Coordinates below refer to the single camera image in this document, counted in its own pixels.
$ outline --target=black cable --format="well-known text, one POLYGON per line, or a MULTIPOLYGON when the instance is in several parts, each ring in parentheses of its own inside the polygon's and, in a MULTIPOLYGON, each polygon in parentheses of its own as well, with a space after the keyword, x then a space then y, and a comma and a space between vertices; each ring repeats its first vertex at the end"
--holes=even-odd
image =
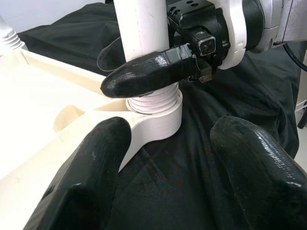
POLYGON ((296 56, 295 54, 292 52, 292 50, 290 49, 288 44, 284 44, 283 48, 285 49, 285 51, 287 52, 287 54, 289 55, 289 57, 292 59, 292 61, 294 61, 295 64, 297 64, 302 70, 304 70, 305 72, 307 72, 307 66, 305 66, 296 56))

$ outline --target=silver metal housing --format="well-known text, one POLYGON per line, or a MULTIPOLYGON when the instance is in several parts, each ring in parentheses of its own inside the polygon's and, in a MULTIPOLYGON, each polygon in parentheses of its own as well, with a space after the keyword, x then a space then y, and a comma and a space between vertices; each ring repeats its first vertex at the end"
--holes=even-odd
POLYGON ((263 11, 264 27, 259 44, 252 50, 260 53, 271 49, 280 29, 283 0, 258 0, 263 11))
POLYGON ((282 17, 275 42, 307 40, 307 1, 283 0, 282 17))

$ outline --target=white wall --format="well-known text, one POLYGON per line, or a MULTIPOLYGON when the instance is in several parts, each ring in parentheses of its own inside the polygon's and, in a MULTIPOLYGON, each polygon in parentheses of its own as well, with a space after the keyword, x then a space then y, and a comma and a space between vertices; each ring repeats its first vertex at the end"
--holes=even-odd
POLYGON ((51 24, 86 4, 104 0, 0 0, 0 15, 15 31, 51 24))

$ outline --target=black fabric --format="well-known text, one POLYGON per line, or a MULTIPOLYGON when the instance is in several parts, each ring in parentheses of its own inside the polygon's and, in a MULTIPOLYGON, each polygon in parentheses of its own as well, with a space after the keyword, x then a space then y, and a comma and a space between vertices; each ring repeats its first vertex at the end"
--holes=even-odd
MULTIPOLYGON (((96 3, 20 37, 30 51, 107 75, 96 58, 119 31, 114 6, 96 3)), ((305 43, 291 48, 303 58, 305 43)), ((219 70, 206 84, 182 81, 180 130, 144 146, 119 174, 106 229, 250 229, 210 130, 219 117, 240 117, 267 130, 294 157, 299 76, 300 69, 277 48, 247 52, 237 67, 219 70)))

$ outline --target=white plastic tray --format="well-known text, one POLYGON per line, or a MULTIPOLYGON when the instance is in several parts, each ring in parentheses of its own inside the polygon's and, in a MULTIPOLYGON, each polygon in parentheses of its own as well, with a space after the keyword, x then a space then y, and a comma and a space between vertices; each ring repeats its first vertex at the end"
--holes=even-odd
POLYGON ((100 121, 121 116, 131 126, 120 169, 181 124, 181 92, 171 109, 142 115, 125 99, 105 97, 103 76, 29 51, 0 57, 0 70, 0 229, 24 227, 60 166, 100 121))

